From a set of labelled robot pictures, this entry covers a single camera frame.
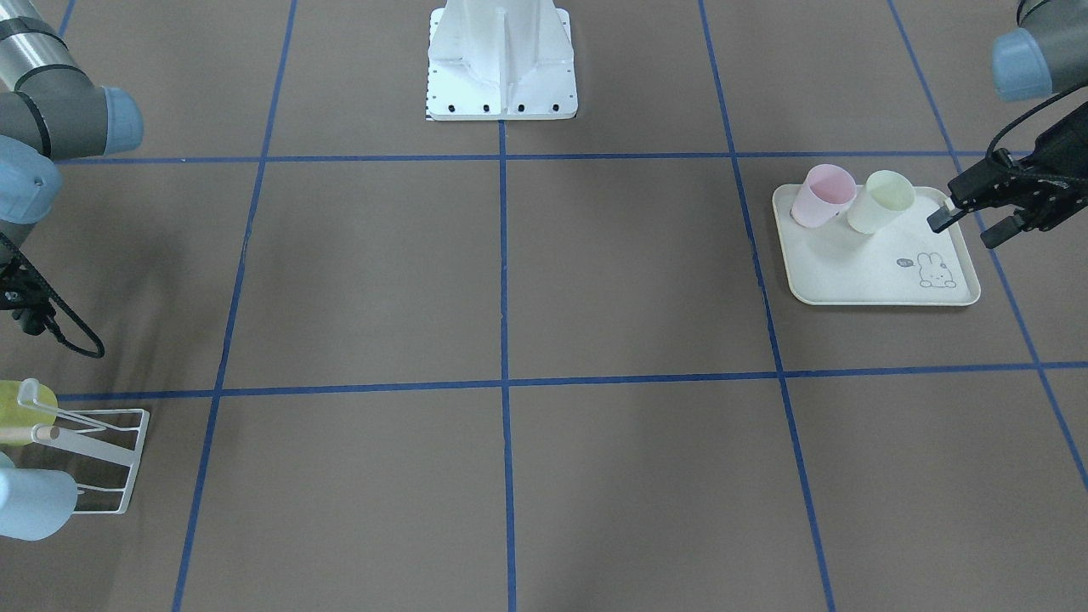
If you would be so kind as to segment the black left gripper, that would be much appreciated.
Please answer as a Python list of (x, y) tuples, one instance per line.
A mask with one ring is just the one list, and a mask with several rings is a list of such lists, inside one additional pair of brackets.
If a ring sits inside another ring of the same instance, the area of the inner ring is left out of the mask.
[(949, 182), (951, 204), (928, 216), (930, 230), (941, 233), (970, 213), (1011, 207), (1012, 213), (980, 234), (984, 246), (996, 249), (1018, 234), (1050, 231), (1079, 213), (1087, 179), (1087, 105), (1046, 128), (1023, 167), (1005, 150), (970, 166)]

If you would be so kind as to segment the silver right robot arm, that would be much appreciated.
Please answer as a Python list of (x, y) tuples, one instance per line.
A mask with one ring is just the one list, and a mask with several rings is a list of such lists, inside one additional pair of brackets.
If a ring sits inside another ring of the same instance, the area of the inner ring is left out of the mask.
[(57, 162), (140, 147), (145, 122), (128, 91), (94, 84), (30, 1), (1, 3), (3, 264), (51, 212)]

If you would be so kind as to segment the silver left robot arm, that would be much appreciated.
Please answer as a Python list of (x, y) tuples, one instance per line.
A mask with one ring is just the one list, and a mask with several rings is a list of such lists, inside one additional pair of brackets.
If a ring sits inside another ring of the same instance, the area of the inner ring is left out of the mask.
[(1087, 204), (1087, 105), (1073, 109), (1034, 140), (1029, 155), (1014, 158), (1001, 140), (1049, 105), (1085, 89), (1087, 4), (1084, 1), (1021, 1), (1017, 28), (996, 38), (992, 79), (1004, 101), (1040, 102), (996, 134), (982, 160), (948, 184), (949, 201), (927, 218), (940, 234), (984, 209), (1013, 212), (984, 229), (989, 249), (1023, 232), (1051, 231)]

